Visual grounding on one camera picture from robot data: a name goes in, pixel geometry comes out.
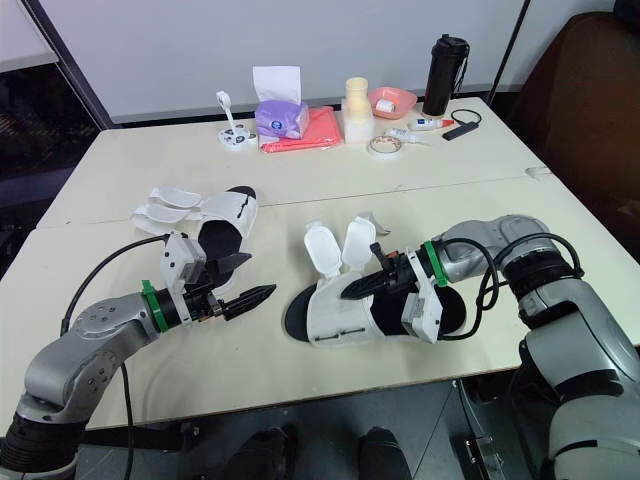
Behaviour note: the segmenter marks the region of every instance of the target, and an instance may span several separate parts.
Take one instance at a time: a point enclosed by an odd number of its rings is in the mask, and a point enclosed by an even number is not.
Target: tape roll
[[[391,160],[397,158],[402,149],[402,142],[390,135],[380,135],[374,137],[367,145],[367,151],[381,160]]]

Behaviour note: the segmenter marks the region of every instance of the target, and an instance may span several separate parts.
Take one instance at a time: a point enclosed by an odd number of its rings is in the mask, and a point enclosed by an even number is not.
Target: black shoe
[[[389,430],[374,427],[359,445],[360,480],[411,480],[407,460]]]
[[[258,432],[231,457],[220,480],[291,480],[297,444],[293,425]]]

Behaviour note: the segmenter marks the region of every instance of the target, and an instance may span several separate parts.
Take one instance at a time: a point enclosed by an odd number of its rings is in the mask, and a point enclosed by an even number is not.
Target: water bottle
[[[467,69],[469,44],[462,38],[442,35],[431,49],[431,68],[427,89],[424,92],[422,113],[429,117],[440,117],[447,109],[455,89],[462,84]],[[456,82],[464,62],[462,73]]]

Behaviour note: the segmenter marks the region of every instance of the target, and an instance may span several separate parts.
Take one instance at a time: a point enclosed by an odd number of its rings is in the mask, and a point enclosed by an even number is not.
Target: tissue box
[[[309,125],[309,107],[282,100],[260,102],[256,109],[256,130],[260,135],[299,139]]]

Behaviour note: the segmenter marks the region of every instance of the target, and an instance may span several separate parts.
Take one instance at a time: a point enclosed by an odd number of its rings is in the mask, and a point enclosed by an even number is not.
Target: pink cloth
[[[332,107],[312,108],[309,110],[309,126],[300,139],[279,138],[265,143],[260,148],[263,152],[284,152],[302,150],[303,148],[329,147],[342,142],[340,126]]]

